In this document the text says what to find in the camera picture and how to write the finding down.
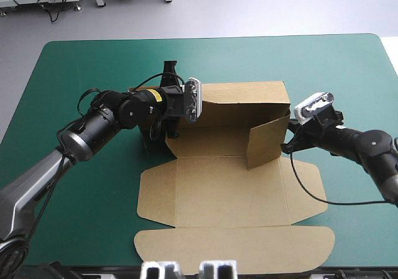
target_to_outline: yellow label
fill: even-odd
[[[154,95],[156,102],[162,102],[162,96],[154,89],[147,89],[151,94]]]

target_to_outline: black robotic arm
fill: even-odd
[[[333,100],[331,93],[316,93],[297,105],[296,119],[289,122],[294,137],[282,145],[282,151],[292,154],[319,147],[333,156],[352,160],[371,176],[386,202],[398,204],[398,152],[392,137],[381,130],[360,132],[346,128],[343,114],[333,108]]]
[[[171,138],[178,137],[181,117],[189,123],[198,119],[201,83],[190,78],[181,85],[175,64],[165,62],[166,71],[156,75],[163,76],[158,88],[136,88],[128,93],[97,89],[85,92],[80,100],[94,91],[99,93],[86,114],[58,132],[60,145],[0,190],[0,278],[12,278],[25,259],[30,238],[44,211],[42,208],[35,217],[35,207],[47,193],[45,207],[55,184],[72,166],[90,160],[120,130],[133,129],[145,120],[153,120],[150,137],[157,140],[162,132]]]

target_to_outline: gray floor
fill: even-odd
[[[53,40],[398,35],[398,0],[81,0],[55,24],[37,7],[0,19],[0,140],[39,57]]]

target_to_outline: unfolded cardboard box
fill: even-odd
[[[203,260],[236,260],[241,274],[304,272],[330,255],[335,236],[292,226],[327,204],[309,197],[281,157],[289,121],[283,82],[203,85],[200,120],[167,144],[176,160],[141,176],[140,217],[174,226],[134,238],[145,261],[175,260],[186,275]],[[304,185],[326,198],[315,165],[295,161]]]

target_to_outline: green table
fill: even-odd
[[[284,80],[292,104],[330,91],[347,126],[398,132],[397,75],[375,35],[51,42],[0,145],[0,186],[53,150],[55,131],[78,116],[82,92],[91,87],[125,91],[160,72],[164,60],[178,60],[180,75],[204,83]],[[381,198],[352,162],[315,149],[296,158],[318,165],[330,200]],[[139,130],[122,131],[59,183],[26,262],[139,264],[134,235],[166,227],[137,216],[140,173],[171,159],[169,153],[148,159]],[[398,265],[398,210],[391,205],[330,206],[301,224],[334,230],[336,244],[326,266]]]

